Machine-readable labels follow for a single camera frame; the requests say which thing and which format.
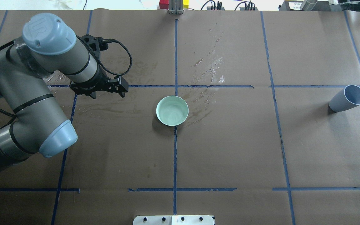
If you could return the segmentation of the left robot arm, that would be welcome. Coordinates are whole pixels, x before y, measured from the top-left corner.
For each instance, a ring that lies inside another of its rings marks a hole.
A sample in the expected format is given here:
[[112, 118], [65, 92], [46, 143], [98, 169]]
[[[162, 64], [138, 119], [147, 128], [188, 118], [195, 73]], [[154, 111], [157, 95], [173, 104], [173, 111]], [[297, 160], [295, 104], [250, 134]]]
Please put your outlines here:
[[55, 71], [70, 81], [77, 95], [96, 98], [97, 91], [124, 97], [128, 82], [122, 73], [109, 71], [100, 52], [116, 39], [79, 37], [55, 14], [33, 16], [22, 35], [0, 47], [0, 112], [11, 117], [0, 128], [0, 172], [36, 153], [50, 158], [77, 140], [71, 121], [63, 113], [44, 79]]

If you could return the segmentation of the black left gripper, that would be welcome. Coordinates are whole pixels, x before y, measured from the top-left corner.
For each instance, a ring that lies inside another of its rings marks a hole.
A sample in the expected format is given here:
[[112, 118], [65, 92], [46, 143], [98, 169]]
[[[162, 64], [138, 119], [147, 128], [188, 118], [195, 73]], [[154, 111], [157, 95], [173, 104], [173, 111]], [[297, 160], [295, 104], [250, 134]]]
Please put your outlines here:
[[109, 78], [106, 75], [94, 75], [90, 80], [85, 82], [73, 82], [69, 85], [70, 89], [78, 96], [85, 95], [96, 99], [97, 91], [106, 91], [117, 93], [122, 98], [129, 91], [128, 82], [122, 77]]

